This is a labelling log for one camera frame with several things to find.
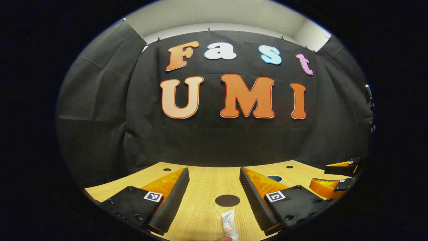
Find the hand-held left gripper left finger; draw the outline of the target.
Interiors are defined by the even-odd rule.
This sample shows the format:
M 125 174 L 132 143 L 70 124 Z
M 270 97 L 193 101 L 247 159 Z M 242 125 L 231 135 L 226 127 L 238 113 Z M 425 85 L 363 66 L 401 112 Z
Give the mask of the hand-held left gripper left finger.
M 135 228 L 168 232 L 190 181 L 188 168 L 179 169 L 143 187 L 127 186 L 100 207 Z

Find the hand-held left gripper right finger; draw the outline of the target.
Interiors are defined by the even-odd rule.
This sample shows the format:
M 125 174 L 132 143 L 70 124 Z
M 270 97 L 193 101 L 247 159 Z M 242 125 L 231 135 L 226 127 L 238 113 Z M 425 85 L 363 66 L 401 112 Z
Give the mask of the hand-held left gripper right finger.
M 240 168 L 239 180 L 266 236 L 301 226 L 329 205 L 301 185 L 287 187 L 246 167 Z

